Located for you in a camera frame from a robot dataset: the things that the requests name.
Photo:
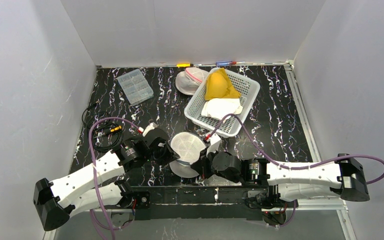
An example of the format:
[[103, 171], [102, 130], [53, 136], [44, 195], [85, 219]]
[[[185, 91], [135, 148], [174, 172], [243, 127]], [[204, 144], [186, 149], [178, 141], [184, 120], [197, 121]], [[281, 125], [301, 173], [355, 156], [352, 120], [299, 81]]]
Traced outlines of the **white mesh bag blue zipper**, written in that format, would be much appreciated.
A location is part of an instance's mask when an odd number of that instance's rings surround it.
[[197, 177], [199, 173], [191, 166], [200, 159], [206, 144], [195, 134], [180, 132], [172, 138], [170, 146], [179, 155], [178, 159], [169, 163], [171, 171], [181, 178]]

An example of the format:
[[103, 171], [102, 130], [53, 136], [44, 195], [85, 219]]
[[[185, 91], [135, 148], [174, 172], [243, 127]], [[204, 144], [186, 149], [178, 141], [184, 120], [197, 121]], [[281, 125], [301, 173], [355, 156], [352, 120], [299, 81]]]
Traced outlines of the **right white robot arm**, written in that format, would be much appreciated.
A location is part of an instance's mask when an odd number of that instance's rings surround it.
[[239, 159], [216, 151], [200, 157], [191, 168], [205, 178], [216, 175], [246, 188], [272, 188], [274, 193], [269, 196], [284, 202], [320, 196], [370, 200], [362, 164], [356, 155], [346, 153], [325, 163], [273, 163], [267, 158]]

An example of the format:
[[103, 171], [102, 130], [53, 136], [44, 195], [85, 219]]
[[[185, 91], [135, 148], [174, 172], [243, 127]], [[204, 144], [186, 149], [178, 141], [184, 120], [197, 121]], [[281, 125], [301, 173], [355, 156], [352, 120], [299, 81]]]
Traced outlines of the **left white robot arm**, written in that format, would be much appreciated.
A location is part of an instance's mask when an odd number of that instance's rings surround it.
[[71, 217], [100, 206], [119, 206], [124, 209], [147, 208], [149, 194], [133, 191], [125, 179], [106, 186], [109, 179], [141, 168], [154, 161], [165, 166], [177, 159], [169, 144], [169, 136], [161, 128], [146, 130], [141, 136], [131, 137], [80, 170], [67, 176], [36, 182], [33, 204], [45, 231], [55, 230]]

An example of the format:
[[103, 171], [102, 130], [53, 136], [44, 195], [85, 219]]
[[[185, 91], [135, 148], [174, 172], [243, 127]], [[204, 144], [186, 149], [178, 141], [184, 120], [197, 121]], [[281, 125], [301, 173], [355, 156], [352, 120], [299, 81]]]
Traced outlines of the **white bra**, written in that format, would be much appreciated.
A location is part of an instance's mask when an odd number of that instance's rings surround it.
[[213, 98], [204, 103], [200, 115], [216, 120], [221, 120], [228, 114], [239, 115], [243, 107], [239, 98]]

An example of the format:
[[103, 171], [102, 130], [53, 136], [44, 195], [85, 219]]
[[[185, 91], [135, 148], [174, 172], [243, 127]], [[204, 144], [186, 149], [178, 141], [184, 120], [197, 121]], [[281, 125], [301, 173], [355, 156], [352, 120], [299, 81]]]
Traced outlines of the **white mesh bag pink zipper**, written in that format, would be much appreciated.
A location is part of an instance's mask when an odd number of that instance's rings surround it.
[[197, 67], [187, 67], [184, 71], [177, 74], [175, 86], [182, 94], [193, 96], [209, 72]]

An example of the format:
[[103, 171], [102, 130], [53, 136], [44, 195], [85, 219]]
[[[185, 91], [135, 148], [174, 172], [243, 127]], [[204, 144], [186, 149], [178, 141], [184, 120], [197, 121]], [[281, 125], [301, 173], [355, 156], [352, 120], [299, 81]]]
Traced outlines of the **yellow bra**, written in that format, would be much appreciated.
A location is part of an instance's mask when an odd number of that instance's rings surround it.
[[241, 93], [235, 89], [224, 68], [218, 68], [206, 79], [205, 101], [212, 99], [239, 99]]

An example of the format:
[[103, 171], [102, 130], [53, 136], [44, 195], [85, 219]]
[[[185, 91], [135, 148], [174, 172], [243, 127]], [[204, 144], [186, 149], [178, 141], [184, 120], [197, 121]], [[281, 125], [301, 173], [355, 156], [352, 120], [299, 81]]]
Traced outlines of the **clear plastic organizer box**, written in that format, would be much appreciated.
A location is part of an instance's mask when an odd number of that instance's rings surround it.
[[116, 78], [131, 106], [136, 106], [154, 97], [154, 91], [139, 69]]

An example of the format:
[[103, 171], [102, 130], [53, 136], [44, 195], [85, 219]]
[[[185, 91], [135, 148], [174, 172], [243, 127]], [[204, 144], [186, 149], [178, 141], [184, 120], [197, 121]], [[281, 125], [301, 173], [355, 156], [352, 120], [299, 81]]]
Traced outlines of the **white plastic basket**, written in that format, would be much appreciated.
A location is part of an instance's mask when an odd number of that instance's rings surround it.
[[[244, 75], [225, 70], [234, 88], [241, 93], [239, 98], [240, 105], [243, 107], [242, 112], [238, 114], [238, 118], [230, 117], [225, 122], [221, 123], [216, 133], [223, 138], [235, 137], [244, 123], [261, 88], [260, 84]], [[202, 109], [205, 105], [206, 93], [206, 80], [199, 86], [195, 94], [191, 97], [190, 101], [184, 109], [184, 115], [187, 119], [191, 120], [197, 126], [206, 130], [213, 131], [218, 120], [211, 117], [204, 117], [201, 115]]]

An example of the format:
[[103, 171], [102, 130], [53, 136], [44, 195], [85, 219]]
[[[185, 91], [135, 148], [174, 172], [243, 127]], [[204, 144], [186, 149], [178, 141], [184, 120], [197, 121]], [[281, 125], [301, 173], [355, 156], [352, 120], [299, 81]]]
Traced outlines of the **black base frame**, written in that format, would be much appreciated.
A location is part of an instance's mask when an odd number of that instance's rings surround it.
[[280, 199], [275, 186], [134, 186], [135, 218], [246, 219], [283, 224], [293, 202]]

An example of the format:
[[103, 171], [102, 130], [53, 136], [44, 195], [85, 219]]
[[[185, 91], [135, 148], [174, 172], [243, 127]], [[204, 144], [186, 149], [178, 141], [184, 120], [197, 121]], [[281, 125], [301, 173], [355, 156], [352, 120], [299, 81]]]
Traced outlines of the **aluminium side rail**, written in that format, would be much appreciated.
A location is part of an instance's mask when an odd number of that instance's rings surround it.
[[[304, 102], [300, 93], [298, 81], [294, 73], [294, 61], [291, 59], [286, 60], [284, 64], [287, 80], [291, 88], [293, 99], [298, 110], [299, 118], [304, 130], [308, 148], [312, 160], [314, 162], [320, 162], [322, 160], [320, 151], [317, 147], [315, 138], [313, 136], [310, 122], [307, 117]], [[299, 210], [312, 210], [312, 211], [335, 211], [339, 223], [341, 232], [346, 240], [355, 240], [356, 235], [354, 233], [353, 226], [349, 217], [349, 209], [344, 200], [337, 197], [313, 197], [299, 200]]]

